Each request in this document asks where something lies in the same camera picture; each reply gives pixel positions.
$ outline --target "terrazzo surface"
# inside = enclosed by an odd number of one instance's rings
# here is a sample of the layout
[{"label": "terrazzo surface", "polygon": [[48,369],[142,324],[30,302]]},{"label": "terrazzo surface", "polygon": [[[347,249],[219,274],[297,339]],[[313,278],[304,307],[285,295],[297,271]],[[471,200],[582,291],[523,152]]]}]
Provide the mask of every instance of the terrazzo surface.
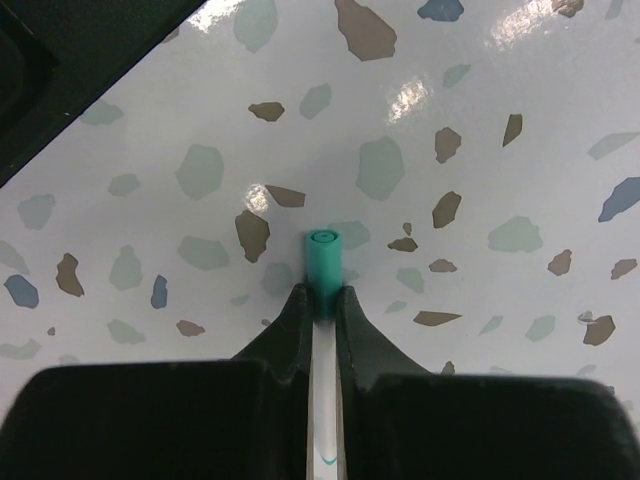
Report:
[{"label": "terrazzo surface", "polygon": [[434,372],[640,421],[640,4],[211,0],[0,190],[0,414],[51,365],[229,357],[344,235]]}]

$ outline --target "marker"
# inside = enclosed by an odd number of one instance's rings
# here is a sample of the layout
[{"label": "marker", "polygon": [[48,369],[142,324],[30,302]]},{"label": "marker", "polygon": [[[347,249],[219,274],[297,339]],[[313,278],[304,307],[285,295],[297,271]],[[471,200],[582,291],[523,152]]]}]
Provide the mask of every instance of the marker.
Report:
[{"label": "marker", "polygon": [[342,288],[342,237],[333,230],[307,236],[307,282],[313,290],[312,395],[315,449],[327,465],[338,456],[335,309]]}]

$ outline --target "black object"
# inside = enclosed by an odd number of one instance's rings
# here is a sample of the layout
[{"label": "black object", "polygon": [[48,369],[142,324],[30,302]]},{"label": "black object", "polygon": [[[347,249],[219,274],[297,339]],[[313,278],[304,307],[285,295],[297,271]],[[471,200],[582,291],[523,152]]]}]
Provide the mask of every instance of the black object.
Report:
[{"label": "black object", "polygon": [[[297,285],[232,360],[36,375],[0,431],[0,478],[306,478],[312,311]],[[640,478],[605,387],[433,375],[368,322],[352,288],[336,315],[349,479]]]},{"label": "black object", "polygon": [[204,0],[0,0],[0,187]]}]

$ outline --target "brown spot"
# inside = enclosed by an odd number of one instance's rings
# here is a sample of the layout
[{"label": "brown spot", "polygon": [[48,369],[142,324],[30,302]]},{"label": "brown spot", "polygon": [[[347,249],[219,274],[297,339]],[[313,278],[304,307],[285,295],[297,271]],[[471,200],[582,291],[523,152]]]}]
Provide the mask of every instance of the brown spot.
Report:
[{"label": "brown spot", "polygon": [[449,260],[445,260],[444,258],[439,258],[431,265],[429,265],[429,270],[436,273],[452,273],[458,270],[458,268],[451,263]]},{"label": "brown spot", "polygon": [[614,265],[613,270],[611,270],[611,280],[619,279],[620,277],[626,275],[637,266],[638,266],[638,261],[635,258],[620,260]]},{"label": "brown spot", "polygon": [[347,47],[363,62],[393,57],[396,32],[369,7],[354,0],[335,0],[338,30],[347,39]]},{"label": "brown spot", "polygon": [[462,137],[449,127],[436,132],[436,160],[445,163],[456,154],[462,145]]},{"label": "brown spot", "polygon": [[442,228],[453,222],[461,201],[462,197],[456,192],[445,194],[433,209],[433,227]]},{"label": "brown spot", "polygon": [[236,230],[240,246],[244,249],[244,258],[256,263],[267,249],[267,239],[271,232],[266,220],[245,210],[236,217]]},{"label": "brown spot", "polygon": [[175,29],[173,29],[169,35],[167,35],[166,37],[164,37],[164,40],[162,41],[162,43],[167,43],[170,42],[171,40],[173,40],[174,38],[176,38],[178,35],[180,35],[180,27],[177,26]]},{"label": "brown spot", "polygon": [[200,325],[196,325],[193,322],[189,322],[188,320],[180,320],[176,327],[180,330],[180,333],[185,337],[197,337],[205,332],[204,327]]},{"label": "brown spot", "polygon": [[404,237],[394,240],[387,245],[391,250],[398,250],[399,252],[415,252],[418,248],[418,244],[413,238]]},{"label": "brown spot", "polygon": [[249,111],[262,120],[275,122],[284,113],[284,107],[280,102],[253,103],[249,106]]},{"label": "brown spot", "polygon": [[78,277],[76,277],[76,268],[78,267],[76,257],[70,253],[65,253],[57,267],[58,275],[56,275],[56,282],[60,290],[69,295],[75,295],[76,297],[84,295],[84,289],[82,285],[80,285]]},{"label": "brown spot", "polygon": [[584,0],[552,0],[551,8],[554,12],[573,18],[584,7]]},{"label": "brown spot", "polygon": [[584,335],[582,343],[585,345],[593,345],[597,347],[609,340],[609,337],[616,329],[615,323],[611,315],[596,318],[593,323],[587,325],[587,333]]},{"label": "brown spot", "polygon": [[440,372],[441,375],[453,375],[454,373],[456,373],[456,367],[452,362],[445,363],[442,372]]},{"label": "brown spot", "polygon": [[549,262],[547,266],[547,270],[549,270],[554,275],[558,277],[560,275],[564,275],[571,268],[571,250],[565,250],[562,253],[559,253],[553,260]]},{"label": "brown spot", "polygon": [[273,199],[281,207],[298,208],[304,207],[306,195],[288,188],[274,187],[273,185],[265,185]]},{"label": "brown spot", "polygon": [[451,320],[455,320],[456,318],[460,318],[462,315],[457,315],[455,313],[444,313],[444,312],[420,312],[416,315],[416,318],[413,319],[414,322],[419,323],[420,325],[424,325],[426,327],[438,327],[443,325]]},{"label": "brown spot", "polygon": [[504,131],[504,139],[502,140],[502,146],[506,147],[513,142],[522,133],[522,115],[511,114],[509,115],[509,121],[507,122],[507,129]]}]

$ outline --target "teal cap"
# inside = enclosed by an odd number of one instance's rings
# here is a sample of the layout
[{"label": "teal cap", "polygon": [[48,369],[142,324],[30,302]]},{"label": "teal cap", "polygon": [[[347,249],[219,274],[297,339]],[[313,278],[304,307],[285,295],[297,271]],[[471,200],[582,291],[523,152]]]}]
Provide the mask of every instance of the teal cap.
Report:
[{"label": "teal cap", "polygon": [[331,319],[342,288],[342,237],[333,230],[315,230],[307,235],[306,250],[307,283],[313,290],[317,319]]}]

